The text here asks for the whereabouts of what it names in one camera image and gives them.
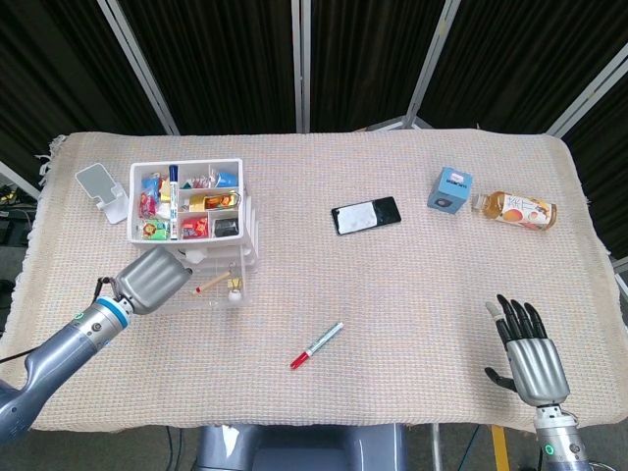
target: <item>blue box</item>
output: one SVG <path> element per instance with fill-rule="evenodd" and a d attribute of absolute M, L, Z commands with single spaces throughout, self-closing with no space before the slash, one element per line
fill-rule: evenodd
<path fill-rule="evenodd" d="M 443 167 L 428 198 L 428 207 L 455 214 L 469 198 L 471 183 L 473 177 L 469 174 Z"/>

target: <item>red marker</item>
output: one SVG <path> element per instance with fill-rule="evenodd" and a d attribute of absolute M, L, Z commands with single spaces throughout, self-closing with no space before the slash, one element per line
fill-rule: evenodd
<path fill-rule="evenodd" d="M 325 343 L 330 341 L 340 330 L 344 327 L 344 323 L 338 322 L 333 327 L 331 327 L 327 332 L 323 334 L 318 340 L 308 346 L 303 353 L 301 353 L 296 359 L 290 363 L 290 368 L 295 370 L 303 363 L 305 363 L 310 356 L 316 353 Z"/>

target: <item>plastic bottle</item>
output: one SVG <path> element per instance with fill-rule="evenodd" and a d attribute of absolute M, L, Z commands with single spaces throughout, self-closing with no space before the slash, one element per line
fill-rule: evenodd
<path fill-rule="evenodd" d="M 487 218 L 534 231 L 546 231 L 556 222 L 555 204 L 503 191 L 475 196 L 473 209 L 482 211 Z"/>

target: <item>phone screen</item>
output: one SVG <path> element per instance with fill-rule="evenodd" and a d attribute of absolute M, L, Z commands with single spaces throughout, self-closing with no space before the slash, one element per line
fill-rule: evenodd
<path fill-rule="evenodd" d="M 332 217 L 339 236 L 401 222 L 392 196 L 335 208 Z"/>

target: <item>robotic arm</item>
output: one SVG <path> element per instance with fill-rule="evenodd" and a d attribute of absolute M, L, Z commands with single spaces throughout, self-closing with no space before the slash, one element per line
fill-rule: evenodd
<path fill-rule="evenodd" d="M 112 279 L 113 297 L 96 297 L 26 357 L 27 379 L 20 390 L 0 380 L 0 444 L 28 430 L 50 396 L 129 324 L 132 313 L 155 311 L 190 275 L 191 270 L 158 246 Z"/>
<path fill-rule="evenodd" d="M 514 299 L 508 302 L 501 294 L 497 300 L 503 314 L 490 302 L 487 309 L 508 355 L 512 379 L 500 376 L 493 368 L 485 369 L 487 376 L 537 408 L 534 427 L 549 471 L 591 471 L 578 422 L 560 408 L 569 396 L 569 385 L 541 316 L 531 304 L 522 306 Z"/>

